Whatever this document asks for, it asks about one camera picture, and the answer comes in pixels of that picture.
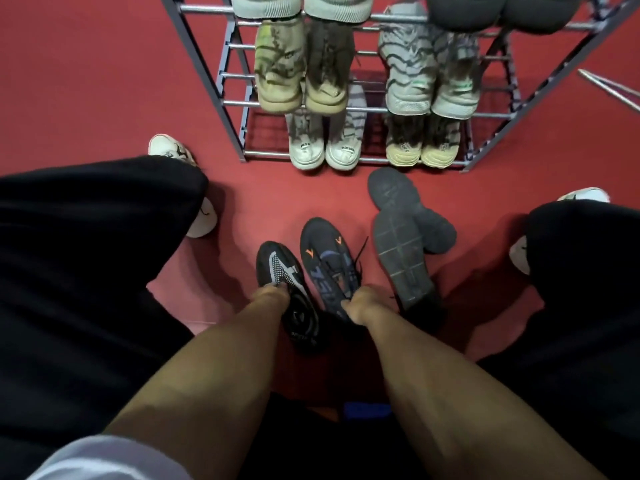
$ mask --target black shoe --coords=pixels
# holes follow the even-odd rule
[[[350,299],[360,288],[362,275],[356,268],[358,258],[354,261],[351,257],[340,231],[320,217],[310,219],[300,235],[300,256],[325,311],[342,323],[355,325],[340,302]]]
[[[424,263],[422,236],[411,216],[391,207],[380,210],[373,222],[373,243],[403,310],[425,299],[439,305],[440,297]]]
[[[456,228],[444,217],[422,205],[418,190],[403,173],[394,168],[378,168],[370,174],[368,187],[377,208],[382,210],[390,207],[413,218],[426,252],[446,253],[456,243]]]
[[[282,324],[294,345],[304,352],[320,350],[326,344],[326,332],[293,253],[278,242],[264,242],[258,250],[255,268],[259,286],[288,284],[291,302],[282,316]]]

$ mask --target white sneaker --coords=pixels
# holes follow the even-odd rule
[[[322,116],[306,109],[285,114],[289,132],[289,157],[299,170],[313,170],[324,162]]]
[[[356,51],[353,28],[311,20],[307,30],[307,108],[337,114],[347,107],[349,70]]]
[[[300,13],[302,0],[231,0],[240,18],[288,18]]]
[[[387,160],[393,166],[413,166],[420,160],[424,137],[424,116],[389,115]]]
[[[429,118],[428,143],[422,147],[422,163],[434,168],[446,168],[453,163],[460,149],[460,121],[448,120],[437,114]]]
[[[300,81],[306,70],[302,17],[265,20],[255,38],[255,87],[265,111],[287,113],[302,104]]]
[[[475,81],[478,69],[476,59],[447,63],[431,111],[452,120],[471,118],[480,101],[479,81]]]
[[[386,8],[388,15],[426,15],[419,1],[399,0]],[[378,52],[387,67],[385,100],[400,116],[428,114],[438,75],[429,31],[423,23],[380,24]]]
[[[180,160],[189,165],[198,166],[190,151],[175,138],[167,134],[157,134],[149,141],[149,155],[160,155],[163,157]],[[218,215],[213,209],[213,205],[208,198],[204,197],[200,211],[196,219],[189,227],[188,237],[202,237],[210,233],[218,224]]]
[[[587,187],[585,189],[576,190],[563,195],[558,200],[596,200],[598,202],[611,202],[609,194],[597,187]],[[509,258],[514,266],[516,266],[524,274],[531,274],[531,268],[527,261],[527,236],[523,235],[509,249]]]
[[[348,106],[367,107],[362,86],[352,85],[349,88]],[[331,168],[348,171],[356,167],[366,121],[366,112],[343,111],[331,117],[329,141],[326,144],[326,162]]]
[[[363,23],[371,15],[373,0],[305,0],[307,15],[342,23]]]

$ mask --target shoe rack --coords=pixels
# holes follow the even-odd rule
[[[240,36],[240,27],[257,27],[260,25],[258,21],[240,20],[235,17],[231,8],[231,0],[221,0],[221,5],[196,5],[188,4],[185,0],[162,0],[169,17],[175,26],[176,31],[190,56],[196,72],[200,76],[204,87],[206,88],[211,101],[222,120],[222,124],[234,145],[238,158],[241,162],[251,159],[268,159],[268,160],[289,160],[288,153],[267,152],[260,150],[249,150],[245,148],[247,122],[249,111],[252,108],[259,107],[258,101],[254,100],[253,82],[255,76],[252,74],[247,62],[245,51],[254,50],[255,46],[244,43]],[[574,49],[560,62],[558,67],[551,72],[539,87],[532,93],[530,97],[523,100],[518,87],[518,78],[516,76],[516,68],[513,62],[511,44],[509,42],[508,27],[500,30],[490,29],[477,34],[480,38],[493,39],[491,46],[484,55],[481,55],[481,65],[483,69],[489,64],[499,63],[504,67],[504,86],[483,87],[483,91],[501,91],[508,93],[510,103],[508,103],[505,112],[476,112],[471,120],[465,121],[463,124],[463,140],[461,142],[463,152],[462,160],[458,159],[451,165],[462,171],[471,170],[478,161],[482,160],[491,149],[504,138],[511,129],[538,104],[545,96],[549,94],[567,75],[569,75],[578,65],[586,58],[586,56],[604,39],[606,39],[621,23],[623,23],[635,10],[640,6],[640,0],[622,0],[615,5],[609,0],[587,0],[591,15],[588,22],[570,22],[563,30],[580,32],[584,37],[578,42]],[[207,66],[198,44],[191,32],[186,15],[222,15],[227,18],[227,30],[225,39],[222,41],[222,55],[217,71],[212,71]],[[373,13],[369,17],[369,22],[396,22],[396,23],[426,23],[426,16],[392,16],[382,13]],[[363,26],[354,28],[359,32],[379,32],[380,28],[366,23]],[[231,51],[235,51],[239,61],[242,73],[231,73],[227,71]],[[358,57],[377,57],[377,52],[373,50],[357,50]],[[246,81],[246,90],[243,100],[229,100],[225,98],[225,81],[228,79],[242,79]],[[384,91],[383,82],[371,82],[366,80],[354,80],[356,84],[361,84],[366,92],[380,93]],[[241,106],[243,108],[240,127],[236,128],[233,121],[229,117],[227,107]],[[347,111],[354,112],[373,112],[385,113],[386,108],[383,107],[348,107]],[[474,145],[473,138],[473,121],[478,118],[491,118],[500,120],[497,128],[491,137],[477,147]],[[388,164],[388,160],[384,157],[367,157],[361,156],[359,164]]]

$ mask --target red floor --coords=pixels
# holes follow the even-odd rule
[[[377,10],[388,1],[376,0]],[[183,242],[150,285],[194,329],[228,319],[246,302],[256,286],[254,256],[261,242],[281,241],[298,252],[302,225],[313,216],[331,220],[354,251],[369,234],[376,213],[366,188],[372,167],[349,176],[328,168],[309,176],[284,162],[238,162],[160,0],[4,0],[1,17],[0,173],[138,155],[153,134],[167,132],[192,149],[210,177],[221,215],[217,233]],[[215,70],[225,20],[192,19]],[[374,36],[362,37],[363,48],[375,47]],[[543,80],[574,41],[571,34],[516,35],[523,88],[530,91]],[[640,14],[583,66],[640,88],[639,52]],[[363,68],[376,64],[366,61]],[[446,341],[472,358],[500,350],[540,306],[535,291],[504,261],[519,216],[590,185],[606,189],[616,203],[640,207],[639,123],[631,109],[573,74],[471,173],[409,173],[422,201],[458,229],[451,252],[427,257],[450,309]],[[365,282],[390,293],[372,245],[362,264]],[[279,391],[314,404],[381,398],[370,343],[347,346],[336,337],[331,354],[300,358],[281,338]]]

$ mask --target person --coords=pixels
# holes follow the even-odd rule
[[[270,393],[285,288],[258,289],[196,337],[147,290],[207,183],[196,166],[153,155],[0,179],[5,478],[631,471],[621,468],[638,437],[636,278],[618,276],[638,264],[635,211],[565,201],[532,212],[527,259],[547,306],[481,367],[357,291],[343,307],[378,349],[395,413],[363,434]],[[600,443],[613,465],[588,432],[615,440],[617,451]]]

